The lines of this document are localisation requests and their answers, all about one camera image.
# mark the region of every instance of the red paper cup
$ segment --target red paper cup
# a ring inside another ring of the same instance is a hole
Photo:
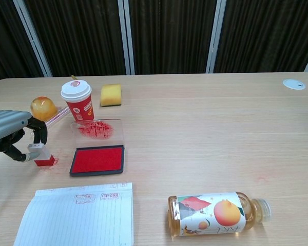
[[[84,80],[72,80],[62,86],[61,97],[66,101],[75,120],[93,120],[91,86]]]

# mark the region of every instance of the dark curtain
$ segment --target dark curtain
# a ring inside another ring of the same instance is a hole
[[[53,76],[126,74],[116,0],[25,0]]]
[[[43,77],[13,1],[0,0],[0,79]]]
[[[308,0],[227,1],[215,73],[303,71]]]
[[[136,74],[205,73],[216,0],[130,0]]]

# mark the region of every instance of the sponge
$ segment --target sponge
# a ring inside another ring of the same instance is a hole
[[[121,105],[121,85],[103,85],[101,92],[101,106]]]

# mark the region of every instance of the peach illustration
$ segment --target peach illustration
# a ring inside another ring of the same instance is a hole
[[[237,224],[241,219],[239,208],[228,200],[222,200],[215,205],[214,214],[217,222],[225,227]]]
[[[199,229],[200,230],[205,230],[209,227],[209,224],[206,221],[202,221],[199,223]]]

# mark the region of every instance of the notebook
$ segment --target notebook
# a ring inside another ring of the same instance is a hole
[[[14,245],[133,245],[132,183],[36,191]]]

